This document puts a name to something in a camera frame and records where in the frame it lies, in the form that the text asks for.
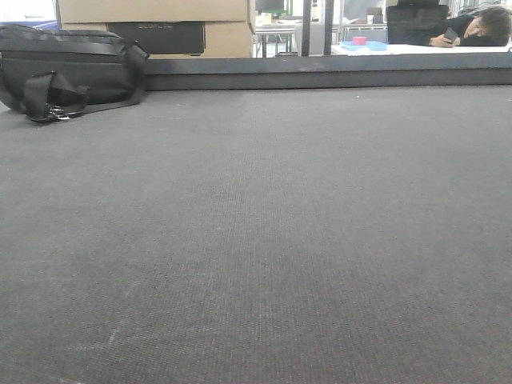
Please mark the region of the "black fabric shoulder bag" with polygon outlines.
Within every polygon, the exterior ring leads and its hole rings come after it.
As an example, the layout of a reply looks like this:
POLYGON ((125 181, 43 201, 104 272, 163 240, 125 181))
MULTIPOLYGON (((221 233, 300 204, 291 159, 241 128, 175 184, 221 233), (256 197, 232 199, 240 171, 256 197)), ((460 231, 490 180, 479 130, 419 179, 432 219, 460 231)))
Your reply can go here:
POLYGON ((140 103, 148 52, 105 30, 1 25, 1 102, 48 123, 140 103))

